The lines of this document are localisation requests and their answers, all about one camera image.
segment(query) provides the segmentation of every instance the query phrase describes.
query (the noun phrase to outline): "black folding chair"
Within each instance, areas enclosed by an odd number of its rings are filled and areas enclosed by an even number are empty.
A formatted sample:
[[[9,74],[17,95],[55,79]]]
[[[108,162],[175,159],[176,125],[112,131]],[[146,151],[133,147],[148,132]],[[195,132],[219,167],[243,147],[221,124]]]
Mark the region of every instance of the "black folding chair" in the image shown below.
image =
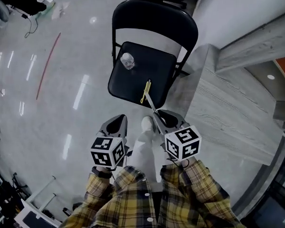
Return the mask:
[[[187,53],[181,62],[174,55],[129,41],[116,43],[116,30],[123,28],[145,29],[168,37]],[[119,4],[113,13],[113,70],[108,91],[111,95],[139,105],[150,107],[145,99],[141,104],[146,82],[150,79],[149,95],[155,108],[165,103],[168,90],[182,71],[198,39],[198,28],[184,10],[166,3],[150,0],[126,0]],[[116,57],[116,47],[120,47]],[[120,61],[123,53],[134,58],[135,67],[127,70]]]

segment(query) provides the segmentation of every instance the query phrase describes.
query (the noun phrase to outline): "plaid shirt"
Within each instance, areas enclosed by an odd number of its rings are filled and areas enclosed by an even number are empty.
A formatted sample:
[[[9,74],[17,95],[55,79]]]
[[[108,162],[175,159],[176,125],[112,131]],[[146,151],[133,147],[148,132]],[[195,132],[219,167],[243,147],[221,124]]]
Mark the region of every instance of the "plaid shirt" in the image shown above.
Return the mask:
[[[148,180],[142,172],[126,166],[114,186],[90,174],[84,203],[60,228],[244,228],[231,211],[229,195],[201,161],[185,169],[163,166],[161,177],[158,222]]]

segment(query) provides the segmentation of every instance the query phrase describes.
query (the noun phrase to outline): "white tile floor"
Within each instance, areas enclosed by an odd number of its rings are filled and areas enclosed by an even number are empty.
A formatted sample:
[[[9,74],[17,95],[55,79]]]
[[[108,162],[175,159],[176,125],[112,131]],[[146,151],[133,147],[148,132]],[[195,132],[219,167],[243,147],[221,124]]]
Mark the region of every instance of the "white tile floor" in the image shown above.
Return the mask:
[[[55,175],[57,181],[38,200],[56,193],[48,209],[59,220],[65,219],[62,208],[71,208],[72,199],[85,192],[92,168],[88,143],[101,124],[126,114],[127,145],[133,146],[141,132],[142,117],[151,113],[107,91],[112,71],[111,19],[122,1],[58,0],[70,2],[65,14],[56,20],[51,19],[51,12],[39,18],[39,28],[27,39],[29,22],[18,13],[0,30],[0,89],[5,92],[0,94],[0,170],[6,179],[17,172],[32,191]],[[60,32],[36,100],[46,60]],[[117,42],[126,40],[173,54],[180,50],[171,40],[147,31],[117,33]],[[162,159],[160,151],[156,154]],[[236,163],[231,158],[228,161],[241,170],[237,159]],[[245,164],[241,170],[250,176],[247,186],[259,167]],[[244,191],[235,195],[234,202]]]

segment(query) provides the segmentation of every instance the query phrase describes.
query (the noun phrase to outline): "person's leg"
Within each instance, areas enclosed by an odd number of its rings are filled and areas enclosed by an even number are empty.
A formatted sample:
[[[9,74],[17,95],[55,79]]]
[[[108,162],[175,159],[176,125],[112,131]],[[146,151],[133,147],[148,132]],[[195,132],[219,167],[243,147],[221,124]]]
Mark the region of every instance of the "person's leg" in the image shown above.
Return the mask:
[[[157,182],[152,139],[154,137],[152,118],[142,120],[142,134],[136,140],[128,165],[142,171],[149,182]]]

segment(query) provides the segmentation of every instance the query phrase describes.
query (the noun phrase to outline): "white wall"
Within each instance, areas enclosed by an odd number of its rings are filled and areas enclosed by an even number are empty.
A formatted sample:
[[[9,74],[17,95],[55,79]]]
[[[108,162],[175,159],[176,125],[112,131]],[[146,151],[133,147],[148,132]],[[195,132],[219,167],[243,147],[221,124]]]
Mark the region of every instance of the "white wall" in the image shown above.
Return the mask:
[[[199,0],[192,16],[199,28],[195,48],[221,49],[283,13],[285,0]]]

